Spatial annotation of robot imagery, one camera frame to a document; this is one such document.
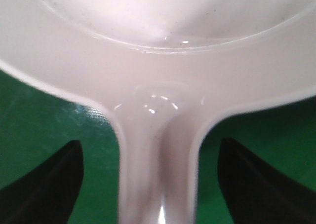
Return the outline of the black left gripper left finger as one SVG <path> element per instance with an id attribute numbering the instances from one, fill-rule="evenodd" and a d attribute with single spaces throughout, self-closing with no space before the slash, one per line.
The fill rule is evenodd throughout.
<path id="1" fill-rule="evenodd" d="M 80 141 L 60 148 L 38 167 L 0 190 L 2 224 L 66 224 L 83 180 Z"/>

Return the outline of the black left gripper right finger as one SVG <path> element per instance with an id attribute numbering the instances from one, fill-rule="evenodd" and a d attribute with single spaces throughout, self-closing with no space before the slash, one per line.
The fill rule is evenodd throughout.
<path id="1" fill-rule="evenodd" d="M 314 224 L 316 193 L 284 175 L 237 140 L 221 141 L 217 175 L 236 224 Z"/>

